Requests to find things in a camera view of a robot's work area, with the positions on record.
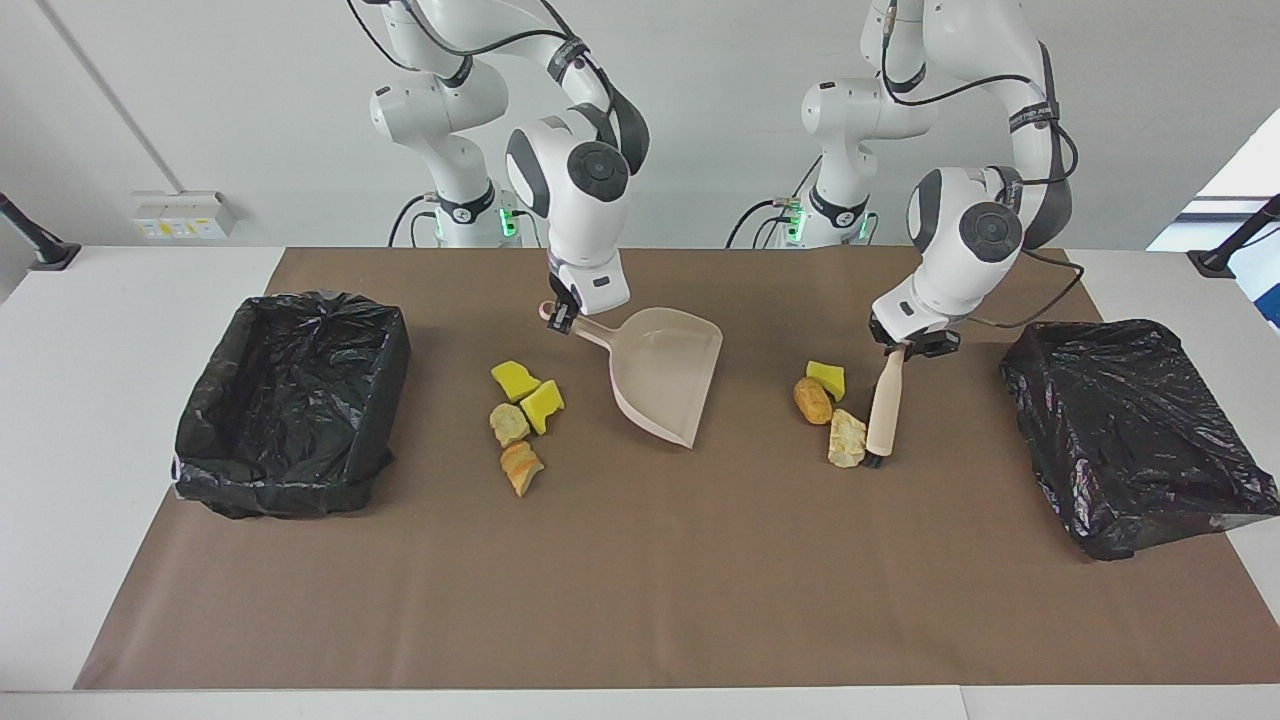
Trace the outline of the beige hand brush black bristles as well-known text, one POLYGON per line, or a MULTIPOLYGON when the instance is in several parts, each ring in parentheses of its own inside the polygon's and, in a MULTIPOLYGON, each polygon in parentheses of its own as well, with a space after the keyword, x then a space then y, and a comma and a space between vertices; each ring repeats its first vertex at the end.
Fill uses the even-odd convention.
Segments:
POLYGON ((905 357, 893 355, 886 359, 884 368, 876 383, 869 418, 867 420, 868 468, 879 468, 892 455, 899 427, 899 411, 902 393, 902 366, 905 357))

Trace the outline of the brown oval sponge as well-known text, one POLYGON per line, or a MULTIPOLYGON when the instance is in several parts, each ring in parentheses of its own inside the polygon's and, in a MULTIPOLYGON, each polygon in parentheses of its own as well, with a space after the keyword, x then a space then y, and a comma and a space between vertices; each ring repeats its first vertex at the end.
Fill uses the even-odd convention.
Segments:
POLYGON ((827 425, 835 409, 831 397, 819 380, 812 377, 799 379, 792 389, 794 402, 804 420, 812 425, 827 425))

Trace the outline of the beige sponge chunk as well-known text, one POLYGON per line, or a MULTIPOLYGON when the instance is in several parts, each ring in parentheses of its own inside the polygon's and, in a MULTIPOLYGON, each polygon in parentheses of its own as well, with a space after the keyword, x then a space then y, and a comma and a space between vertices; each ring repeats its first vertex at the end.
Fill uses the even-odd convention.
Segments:
POLYGON ((524 410, 513 404, 499 404, 489 415, 489 425, 502 448, 520 442, 532 432, 524 410))
POLYGON ((835 409, 829 421, 828 462, 856 468, 867 456, 867 424, 844 409, 835 409))

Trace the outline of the pale pink plastic dustpan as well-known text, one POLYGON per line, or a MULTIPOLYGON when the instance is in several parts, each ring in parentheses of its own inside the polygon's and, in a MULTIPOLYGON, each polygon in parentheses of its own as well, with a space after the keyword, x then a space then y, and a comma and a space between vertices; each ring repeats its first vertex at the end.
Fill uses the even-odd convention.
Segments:
POLYGON ((695 447, 724 342, 714 322, 650 305, 614 324, 580 315, 564 336, 596 350, 588 374, 608 406, 657 439, 695 447))

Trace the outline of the orange striped sponge chunk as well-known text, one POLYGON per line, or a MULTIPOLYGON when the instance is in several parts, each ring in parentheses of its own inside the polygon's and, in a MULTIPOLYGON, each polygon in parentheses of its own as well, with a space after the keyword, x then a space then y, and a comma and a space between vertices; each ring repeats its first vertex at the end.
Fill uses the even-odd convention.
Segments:
POLYGON ((534 452, 527 441, 516 441, 506 447, 500 454, 500 468, 513 487, 515 493, 522 498, 532 483, 532 478, 541 471, 545 465, 534 452))

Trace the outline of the black bag lined bin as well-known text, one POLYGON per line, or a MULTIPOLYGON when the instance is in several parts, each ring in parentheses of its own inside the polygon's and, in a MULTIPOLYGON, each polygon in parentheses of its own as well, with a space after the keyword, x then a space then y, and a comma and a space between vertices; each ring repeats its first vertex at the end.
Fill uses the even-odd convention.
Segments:
POLYGON ((410 354, 402 310, 360 293, 244 300, 180 413, 175 497, 230 519, 365 509, 410 354))
POLYGON ((1280 518, 1280 487, 1166 325, 1034 323, 1000 374, 1036 479, 1091 559, 1280 518))

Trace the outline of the brown paper table mat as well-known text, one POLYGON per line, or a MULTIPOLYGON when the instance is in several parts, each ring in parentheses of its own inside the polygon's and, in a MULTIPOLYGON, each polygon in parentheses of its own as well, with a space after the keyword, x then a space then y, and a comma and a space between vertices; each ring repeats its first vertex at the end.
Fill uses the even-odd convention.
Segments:
POLYGON ((595 348, 548 331, 538 251, 294 249, 271 292, 404 313, 394 462, 362 511, 230 520, 168 495, 81 689, 622 688, 1280 682, 1280 625, 1226 536, 1096 562, 1030 468, 998 373, 1015 336, 964 329, 908 365, 893 456, 837 469, 791 400, 810 360, 864 414, 870 301, 909 249, 631 250, 634 306, 724 332, 695 447, 596 392, 595 348), (556 380, 520 498, 490 369, 556 380))

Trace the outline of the black clamp mount pole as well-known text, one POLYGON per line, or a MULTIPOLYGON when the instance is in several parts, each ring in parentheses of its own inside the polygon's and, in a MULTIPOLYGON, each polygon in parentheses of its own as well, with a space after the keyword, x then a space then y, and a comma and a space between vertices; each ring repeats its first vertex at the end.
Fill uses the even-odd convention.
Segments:
POLYGON ((1234 279, 1229 263, 1267 225, 1280 222, 1280 193, 1275 193, 1257 211, 1244 219, 1219 246, 1208 250, 1190 250, 1187 256, 1194 269, 1206 278, 1234 279))
POLYGON ((65 270, 82 250, 81 243, 64 242, 37 222, 29 219, 4 192, 0 192, 0 217, 33 249, 33 272, 65 270))

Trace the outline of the window with dark frame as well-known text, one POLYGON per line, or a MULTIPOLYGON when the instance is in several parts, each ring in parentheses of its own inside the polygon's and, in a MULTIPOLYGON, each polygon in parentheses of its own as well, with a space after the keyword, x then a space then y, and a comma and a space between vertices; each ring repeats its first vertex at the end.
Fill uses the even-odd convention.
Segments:
MULTIPOLYGON (((1280 111, 1197 191, 1147 249, 1156 252, 1216 249, 1276 193, 1280 193, 1280 111)), ((1228 269, 1242 292, 1280 334, 1280 218, 1234 252, 1228 269)))

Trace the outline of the white wall socket box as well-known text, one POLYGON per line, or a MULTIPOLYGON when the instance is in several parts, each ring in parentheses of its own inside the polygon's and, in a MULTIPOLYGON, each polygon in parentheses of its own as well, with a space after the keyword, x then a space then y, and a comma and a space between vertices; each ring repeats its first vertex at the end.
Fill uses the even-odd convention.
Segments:
POLYGON ((132 223, 148 241, 228 241, 239 220, 218 191, 140 191, 131 201, 132 223))

